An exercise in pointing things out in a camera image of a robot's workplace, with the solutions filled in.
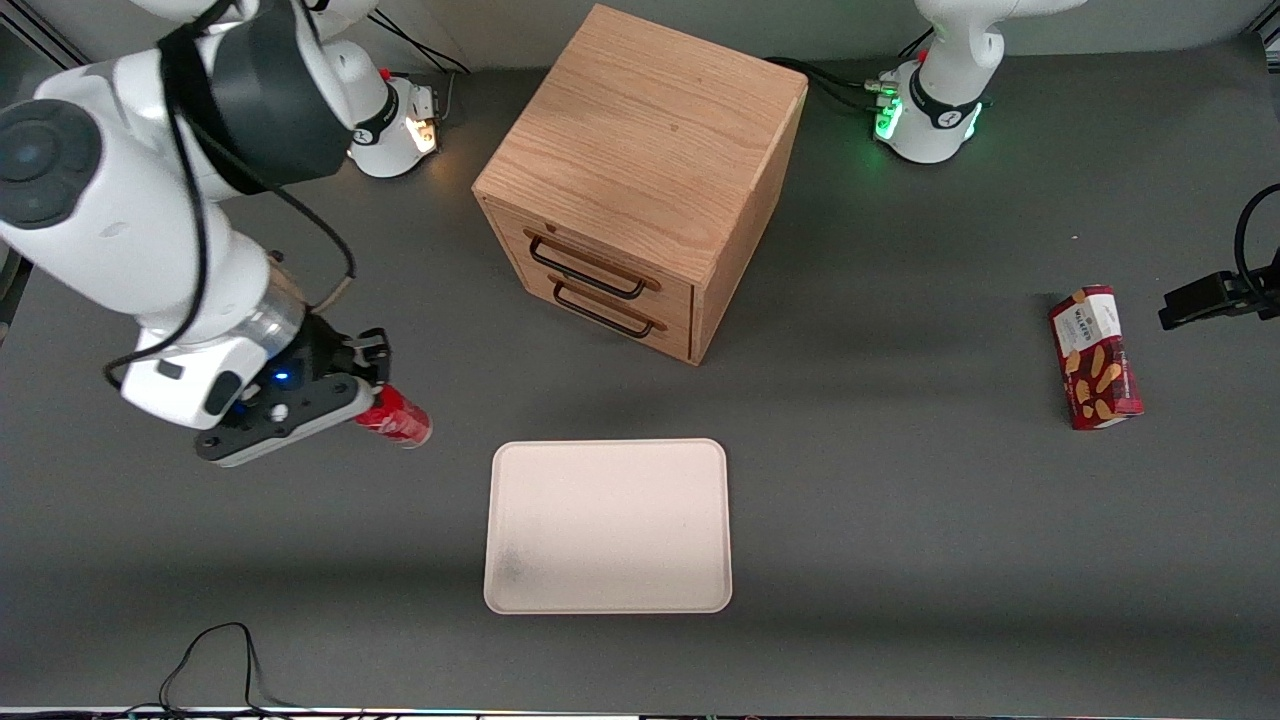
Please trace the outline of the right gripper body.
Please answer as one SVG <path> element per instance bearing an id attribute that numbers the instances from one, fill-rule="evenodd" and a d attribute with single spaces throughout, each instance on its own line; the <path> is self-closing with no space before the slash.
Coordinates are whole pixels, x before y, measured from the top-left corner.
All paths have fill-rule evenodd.
<path id="1" fill-rule="evenodd" d="M 196 430 L 300 433 L 353 416 L 353 377 L 333 366 L 342 337 L 305 318 L 289 341 L 228 334 L 132 363 L 122 397 Z"/>

